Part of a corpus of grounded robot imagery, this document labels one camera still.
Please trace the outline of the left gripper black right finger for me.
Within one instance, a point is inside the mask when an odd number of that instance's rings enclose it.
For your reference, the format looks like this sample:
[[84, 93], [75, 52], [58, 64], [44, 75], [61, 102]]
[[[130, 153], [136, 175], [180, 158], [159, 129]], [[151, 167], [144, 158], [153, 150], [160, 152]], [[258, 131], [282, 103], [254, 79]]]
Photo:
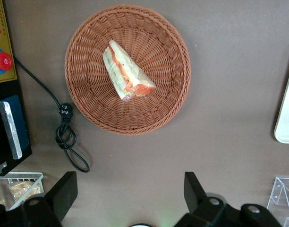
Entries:
[[244, 204], [237, 210], [215, 196], [207, 196], [193, 172], [185, 172], [184, 198], [189, 212], [177, 227], [280, 227], [271, 212], [257, 204]]

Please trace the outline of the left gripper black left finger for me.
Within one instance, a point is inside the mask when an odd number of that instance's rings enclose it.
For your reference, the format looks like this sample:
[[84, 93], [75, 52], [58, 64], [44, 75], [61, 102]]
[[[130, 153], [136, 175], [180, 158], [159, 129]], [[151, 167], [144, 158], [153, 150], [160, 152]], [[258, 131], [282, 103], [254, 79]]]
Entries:
[[13, 210], [0, 204], [0, 227], [60, 227], [77, 195], [77, 173], [66, 172], [47, 193], [31, 196]]

